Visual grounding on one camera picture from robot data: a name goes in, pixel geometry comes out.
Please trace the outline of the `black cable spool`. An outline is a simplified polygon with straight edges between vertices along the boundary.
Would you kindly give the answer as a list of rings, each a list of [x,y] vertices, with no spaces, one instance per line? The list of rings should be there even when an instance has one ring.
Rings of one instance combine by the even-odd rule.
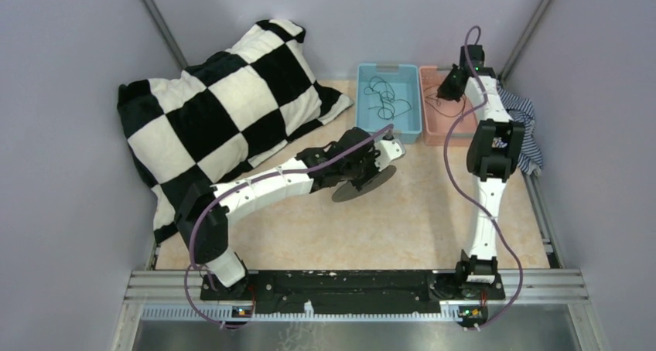
[[[380,172],[371,173],[362,179],[345,182],[331,196],[334,203],[343,203],[363,196],[389,181],[396,173],[397,168],[389,165]]]

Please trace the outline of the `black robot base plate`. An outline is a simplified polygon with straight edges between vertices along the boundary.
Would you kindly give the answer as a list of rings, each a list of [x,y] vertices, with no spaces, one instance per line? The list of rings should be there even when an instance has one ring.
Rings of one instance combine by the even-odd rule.
[[[503,300],[499,278],[474,284],[454,271],[251,271],[224,287],[215,276],[203,276],[203,301],[245,301],[258,315],[300,313],[311,304],[318,315],[429,314],[447,300]]]

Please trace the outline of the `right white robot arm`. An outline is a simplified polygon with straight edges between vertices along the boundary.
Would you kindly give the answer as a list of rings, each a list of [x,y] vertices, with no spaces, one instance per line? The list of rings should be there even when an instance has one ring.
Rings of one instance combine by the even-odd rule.
[[[492,68],[485,65],[485,52],[478,44],[460,49],[460,62],[437,90],[438,98],[457,101],[467,98],[472,107],[461,114],[474,115],[477,129],[466,156],[466,169],[474,177],[477,208],[473,239],[456,266],[453,287],[463,298],[475,298],[485,285],[497,284],[498,213],[507,181],[518,167],[525,126],[514,120],[502,104]]]

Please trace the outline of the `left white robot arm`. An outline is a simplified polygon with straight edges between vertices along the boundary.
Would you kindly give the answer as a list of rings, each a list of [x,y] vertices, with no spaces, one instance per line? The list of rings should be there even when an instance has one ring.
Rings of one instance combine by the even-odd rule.
[[[237,181],[195,183],[174,217],[194,270],[207,273],[209,286],[229,299],[248,290],[248,270],[229,245],[229,229],[239,220],[274,203],[336,187],[333,201],[362,196],[395,172],[405,155],[403,144],[386,126],[369,134],[354,127],[337,141],[306,148],[270,169]]]

